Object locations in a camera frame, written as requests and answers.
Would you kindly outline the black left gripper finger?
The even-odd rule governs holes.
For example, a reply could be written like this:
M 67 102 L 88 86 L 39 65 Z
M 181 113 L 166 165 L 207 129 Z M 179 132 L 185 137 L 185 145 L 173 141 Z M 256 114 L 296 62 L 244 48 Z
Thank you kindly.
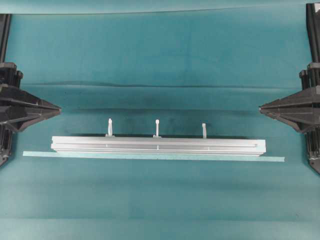
M 61 113 L 61 109 L 48 108 L 1 108 L 0 128 L 12 132 L 22 132 L 26 128 L 48 120 Z
M 16 87 L 1 87 L 0 100 L 13 106 L 32 107 L 60 111 L 61 108 Z

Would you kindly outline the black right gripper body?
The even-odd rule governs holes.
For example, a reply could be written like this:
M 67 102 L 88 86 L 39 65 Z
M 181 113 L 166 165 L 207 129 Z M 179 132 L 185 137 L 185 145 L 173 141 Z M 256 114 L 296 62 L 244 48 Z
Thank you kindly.
M 320 63 L 311 62 L 307 65 L 307 69 L 302 70 L 299 73 L 299 78 L 301 80 L 302 90 L 305 89 L 315 89 L 318 86 L 318 94 L 320 93 Z M 320 97 L 317 97 L 316 102 L 309 103 L 306 105 L 311 107 L 313 110 L 312 117 L 315 117 L 315 123 L 302 123 L 302 133 L 306 134 L 308 132 L 314 131 L 316 128 L 320 127 Z

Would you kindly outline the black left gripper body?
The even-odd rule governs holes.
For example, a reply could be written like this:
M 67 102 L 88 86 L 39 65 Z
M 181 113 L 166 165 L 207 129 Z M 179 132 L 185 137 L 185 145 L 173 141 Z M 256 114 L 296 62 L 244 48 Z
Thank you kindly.
M 22 131 L 23 105 L 18 100 L 22 77 L 15 63 L 0 63 L 0 124 L 14 133 Z

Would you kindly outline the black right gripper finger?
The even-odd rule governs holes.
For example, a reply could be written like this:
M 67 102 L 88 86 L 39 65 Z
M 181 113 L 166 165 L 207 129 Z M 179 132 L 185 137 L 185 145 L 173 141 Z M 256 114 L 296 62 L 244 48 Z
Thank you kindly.
M 261 114 L 292 127 L 298 133 L 308 133 L 320 127 L 319 109 L 260 109 Z
M 320 103 L 320 88 L 310 87 L 259 107 L 260 110 L 300 107 Z

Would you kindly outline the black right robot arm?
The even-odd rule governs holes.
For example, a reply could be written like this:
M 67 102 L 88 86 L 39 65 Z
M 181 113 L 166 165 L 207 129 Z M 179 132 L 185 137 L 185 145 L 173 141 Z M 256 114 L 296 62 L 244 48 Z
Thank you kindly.
M 312 62 L 299 73 L 302 90 L 259 107 L 261 114 L 305 135 L 309 166 L 320 172 L 320 4 L 306 4 Z

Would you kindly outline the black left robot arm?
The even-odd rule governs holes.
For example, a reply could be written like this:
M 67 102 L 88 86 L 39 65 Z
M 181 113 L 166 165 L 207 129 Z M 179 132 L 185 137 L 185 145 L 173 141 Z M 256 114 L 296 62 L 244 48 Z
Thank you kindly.
M 23 73 L 5 62 L 11 14 L 0 15 L 0 165 L 12 154 L 13 134 L 58 116 L 61 108 L 20 88 Z

